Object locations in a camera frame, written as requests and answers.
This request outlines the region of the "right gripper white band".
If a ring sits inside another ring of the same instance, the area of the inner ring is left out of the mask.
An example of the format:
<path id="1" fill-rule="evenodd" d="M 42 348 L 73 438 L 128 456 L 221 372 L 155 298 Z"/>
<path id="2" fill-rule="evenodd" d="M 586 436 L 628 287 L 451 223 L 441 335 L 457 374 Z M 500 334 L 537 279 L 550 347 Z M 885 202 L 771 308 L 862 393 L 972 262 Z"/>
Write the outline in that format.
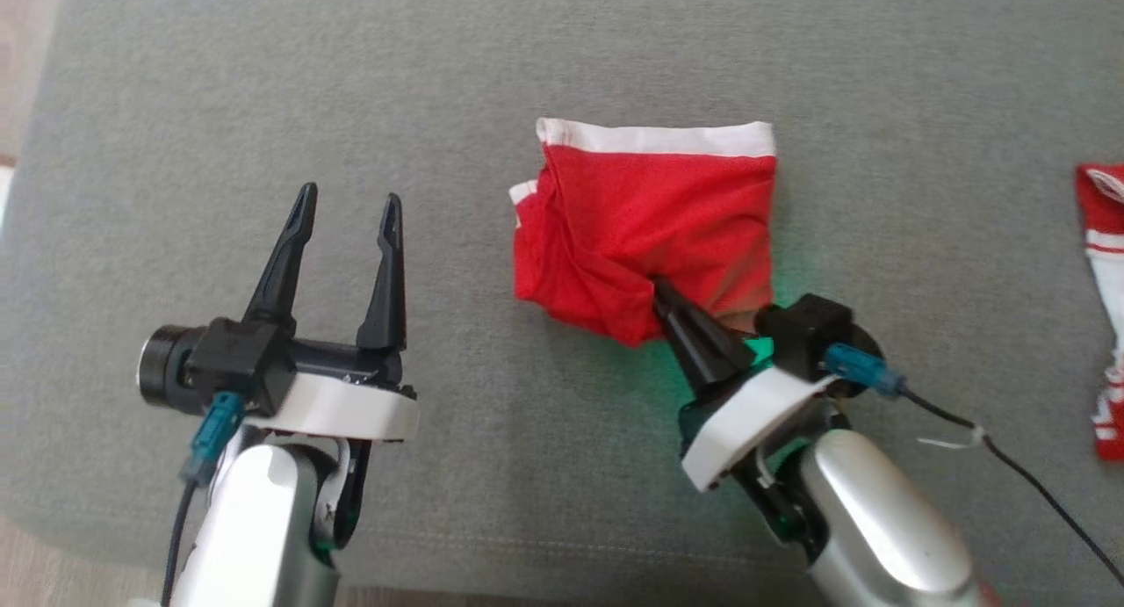
<path id="1" fill-rule="evenodd" d="M 818 398 L 839 382 L 831 373 L 804 380 L 769 366 L 743 379 L 725 398 L 699 402 L 709 383 L 746 375 L 755 352 L 671 280 L 654 278 L 652 284 L 659 330 L 695 400 L 679 407 L 680 464 L 695 490 L 710 491 L 755 450 L 762 451 L 756 462 L 765 466 L 794 443 L 826 431 L 830 415 Z"/>

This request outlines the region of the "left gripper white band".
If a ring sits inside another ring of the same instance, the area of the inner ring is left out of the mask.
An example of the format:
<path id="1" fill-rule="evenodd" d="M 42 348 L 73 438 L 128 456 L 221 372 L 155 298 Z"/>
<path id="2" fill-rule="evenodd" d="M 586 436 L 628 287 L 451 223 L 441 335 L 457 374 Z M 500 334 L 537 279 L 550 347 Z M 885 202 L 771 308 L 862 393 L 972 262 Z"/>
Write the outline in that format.
<path id="1" fill-rule="evenodd" d="M 296 330 L 292 310 L 303 250 L 312 238 L 318 194 L 320 190 L 312 182 L 300 188 L 241 321 L 277 324 L 289 334 Z M 285 402 L 274 416 L 250 416 L 250 426 L 374 442 L 416 435 L 419 404 L 413 387 L 402 382 L 400 357 L 407 347 L 407 312 L 404 208 L 396 193 L 386 196 L 377 245 L 377 284 L 355 335 L 359 348 L 293 339 L 298 373 Z"/>

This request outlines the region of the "red shorts with white trim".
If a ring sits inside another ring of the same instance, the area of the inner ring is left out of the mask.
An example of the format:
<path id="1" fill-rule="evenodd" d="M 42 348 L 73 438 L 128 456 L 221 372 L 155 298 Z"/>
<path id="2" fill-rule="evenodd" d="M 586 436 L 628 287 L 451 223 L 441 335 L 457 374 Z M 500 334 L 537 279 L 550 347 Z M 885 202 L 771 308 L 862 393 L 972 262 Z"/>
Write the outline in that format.
<path id="1" fill-rule="evenodd" d="M 770 123 L 597 126 L 541 118 L 537 178 L 509 188 L 514 295 L 635 347 L 661 334 L 654 279 L 751 334 L 774 301 Z"/>

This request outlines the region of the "red shirt with striped collar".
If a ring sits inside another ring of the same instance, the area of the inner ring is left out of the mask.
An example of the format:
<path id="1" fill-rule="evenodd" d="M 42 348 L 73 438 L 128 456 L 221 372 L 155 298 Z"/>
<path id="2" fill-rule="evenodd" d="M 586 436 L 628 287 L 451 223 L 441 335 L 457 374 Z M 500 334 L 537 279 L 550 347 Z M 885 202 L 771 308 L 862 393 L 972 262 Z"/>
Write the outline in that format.
<path id="1" fill-rule="evenodd" d="M 1079 165 L 1084 253 L 1113 330 L 1111 363 L 1093 414 L 1097 455 L 1124 463 L 1124 165 Z"/>

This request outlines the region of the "large grey sofa chaise cushion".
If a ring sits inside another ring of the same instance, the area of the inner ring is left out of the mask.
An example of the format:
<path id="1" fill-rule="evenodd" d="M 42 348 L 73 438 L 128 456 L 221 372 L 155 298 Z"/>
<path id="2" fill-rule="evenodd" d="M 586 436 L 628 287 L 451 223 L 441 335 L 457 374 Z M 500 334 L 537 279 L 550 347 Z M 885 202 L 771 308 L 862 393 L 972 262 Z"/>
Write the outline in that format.
<path id="1" fill-rule="evenodd" d="M 353 342 L 395 191 L 422 406 L 372 455 L 348 582 L 818 603 L 738 486 L 682 473 L 667 346 L 515 299 L 540 116 L 771 123 L 778 295 L 847 304 L 1124 567 L 1072 183 L 1124 160 L 1124 0 L 65 0 L 0 237 L 0 514 L 163 567 L 197 423 L 140 401 L 140 347 L 241 316 L 315 182 L 298 334 Z"/>

